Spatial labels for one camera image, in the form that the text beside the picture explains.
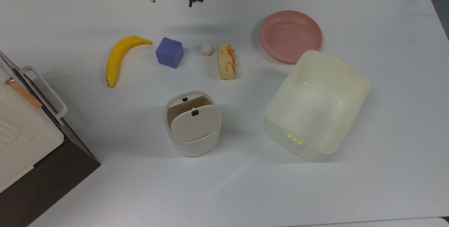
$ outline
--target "purple cube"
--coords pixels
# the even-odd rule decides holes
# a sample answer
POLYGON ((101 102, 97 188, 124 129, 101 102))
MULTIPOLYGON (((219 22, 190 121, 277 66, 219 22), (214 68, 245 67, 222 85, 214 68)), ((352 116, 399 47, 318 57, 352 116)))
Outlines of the purple cube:
POLYGON ((182 43, 170 38, 164 37, 156 49, 156 57, 162 65, 177 68, 181 61, 184 51, 182 43))

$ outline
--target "table surface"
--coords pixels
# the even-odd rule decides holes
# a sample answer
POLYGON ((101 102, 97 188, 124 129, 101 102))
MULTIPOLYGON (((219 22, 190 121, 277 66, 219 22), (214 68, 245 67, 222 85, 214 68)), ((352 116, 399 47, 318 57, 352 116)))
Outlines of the table surface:
POLYGON ((102 166, 33 226, 294 226, 449 215, 449 42, 431 0, 0 0, 0 44, 31 65, 69 111, 102 166), (263 20, 297 10, 321 27, 321 52, 371 89, 340 148, 308 163, 263 132, 292 65, 265 53, 263 20), (105 67, 127 35, 151 39, 105 67), (178 69, 158 64, 163 37, 183 43, 178 69), (199 45, 231 42, 237 77, 220 80, 199 45), (220 142, 177 152, 162 112, 200 90, 223 113, 220 142))

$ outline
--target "plastic plate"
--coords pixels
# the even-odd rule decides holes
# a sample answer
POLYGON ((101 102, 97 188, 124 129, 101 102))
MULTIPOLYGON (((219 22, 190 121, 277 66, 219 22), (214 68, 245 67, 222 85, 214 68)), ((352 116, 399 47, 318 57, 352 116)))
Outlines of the plastic plate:
POLYGON ((260 42, 270 56, 292 64, 297 63, 306 51, 318 51, 323 42, 318 24, 308 15, 293 10, 268 16, 259 34, 260 42))

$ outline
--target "white ball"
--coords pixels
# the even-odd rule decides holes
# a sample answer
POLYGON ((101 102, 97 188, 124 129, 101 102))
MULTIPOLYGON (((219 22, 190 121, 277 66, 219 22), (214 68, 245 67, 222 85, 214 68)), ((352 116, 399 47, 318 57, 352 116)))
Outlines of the white ball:
POLYGON ((204 43, 201 45, 201 53, 206 56, 211 56, 214 53, 214 48, 210 43, 204 43))

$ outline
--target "toy banana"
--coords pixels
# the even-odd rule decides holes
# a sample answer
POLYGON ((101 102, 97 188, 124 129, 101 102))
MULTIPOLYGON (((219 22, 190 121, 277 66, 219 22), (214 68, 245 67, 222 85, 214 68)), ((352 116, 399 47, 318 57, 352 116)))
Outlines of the toy banana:
POLYGON ((117 42, 112 48, 109 54, 108 64, 106 65, 106 82, 111 88, 114 87, 115 82, 117 82, 117 77, 119 76, 120 61, 122 61, 125 53, 138 45, 152 45, 151 40, 143 39, 139 36, 127 36, 117 42))

